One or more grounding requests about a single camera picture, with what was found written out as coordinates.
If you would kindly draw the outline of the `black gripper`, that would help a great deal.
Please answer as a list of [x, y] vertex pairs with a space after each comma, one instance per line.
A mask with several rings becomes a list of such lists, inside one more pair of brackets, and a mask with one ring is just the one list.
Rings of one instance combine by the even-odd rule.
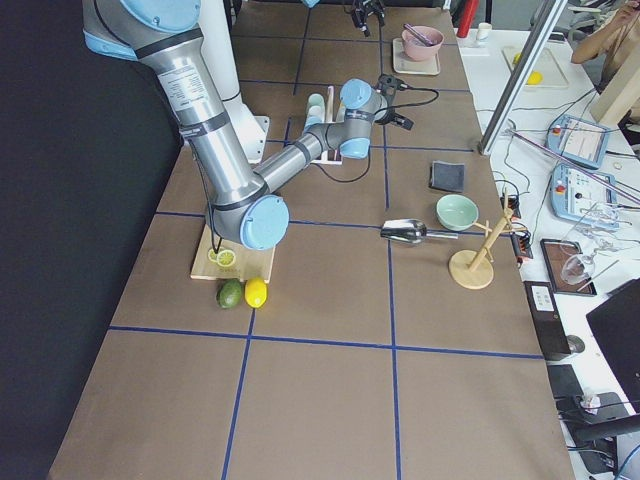
[[398, 77], [382, 74], [378, 78], [377, 92], [385, 101], [385, 104], [377, 111], [377, 123], [379, 125], [394, 124], [404, 130], [413, 128], [414, 122], [398, 114], [394, 107], [396, 93], [405, 89], [406, 83]]
[[375, 15], [380, 26], [385, 25], [385, 7], [375, 0], [353, 0], [352, 1], [352, 22], [356, 29], [361, 31], [365, 37], [370, 36], [367, 18]]

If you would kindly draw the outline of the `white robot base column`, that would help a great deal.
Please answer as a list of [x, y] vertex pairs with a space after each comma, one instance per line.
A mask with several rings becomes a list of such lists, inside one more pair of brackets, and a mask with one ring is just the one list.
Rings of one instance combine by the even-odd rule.
[[203, 0], [198, 24], [204, 36], [205, 64], [248, 161], [257, 164], [265, 152], [270, 118], [254, 115], [244, 103], [223, 1]]

